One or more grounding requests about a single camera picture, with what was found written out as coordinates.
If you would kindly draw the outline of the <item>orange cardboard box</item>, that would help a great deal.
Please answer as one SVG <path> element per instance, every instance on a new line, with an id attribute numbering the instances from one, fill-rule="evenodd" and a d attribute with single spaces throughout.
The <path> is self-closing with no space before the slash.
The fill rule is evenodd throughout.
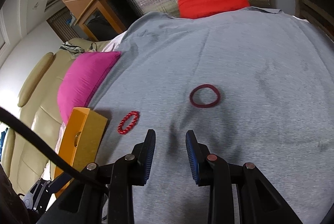
<path id="1" fill-rule="evenodd" d="M 84 107 L 72 110 L 58 155 L 77 171 L 95 161 L 108 119 Z"/>

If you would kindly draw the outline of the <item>grey blanket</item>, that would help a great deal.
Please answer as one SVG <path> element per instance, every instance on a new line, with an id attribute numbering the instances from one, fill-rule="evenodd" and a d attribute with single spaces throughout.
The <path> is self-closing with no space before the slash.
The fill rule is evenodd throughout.
<path id="1" fill-rule="evenodd" d="M 209 189 L 185 136 L 225 161 L 254 163 L 303 223 L 333 204 L 333 41 L 280 10 L 248 7 L 191 20 L 151 12 L 130 26 L 93 97 L 110 119 L 96 160 L 115 162 L 149 129 L 149 180 L 136 223 L 206 223 Z"/>

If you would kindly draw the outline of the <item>beige sofa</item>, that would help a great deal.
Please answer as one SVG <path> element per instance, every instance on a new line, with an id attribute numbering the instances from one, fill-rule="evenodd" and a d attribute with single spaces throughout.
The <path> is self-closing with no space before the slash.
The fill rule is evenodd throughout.
<path id="1" fill-rule="evenodd" d="M 57 154 L 67 126 L 59 112 L 58 89 L 67 70 L 78 56 L 73 56 L 63 49 L 56 53 L 45 54 L 30 72 L 19 93 L 20 121 L 43 139 Z M 92 99 L 85 108 L 93 110 Z M 102 112 L 95 112 L 106 118 Z M 46 165 L 50 165 L 51 178 L 61 173 L 60 168 L 10 128 L 2 153 L 2 166 L 14 191 L 27 194 L 42 177 Z"/>

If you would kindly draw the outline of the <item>magenta pillow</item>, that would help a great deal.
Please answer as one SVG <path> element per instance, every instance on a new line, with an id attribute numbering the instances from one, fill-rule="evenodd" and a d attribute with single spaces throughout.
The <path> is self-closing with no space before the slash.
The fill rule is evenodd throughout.
<path id="1" fill-rule="evenodd" d="M 75 107 L 87 107 L 121 52 L 85 52 L 67 70 L 57 94 L 62 121 L 66 124 Z"/>

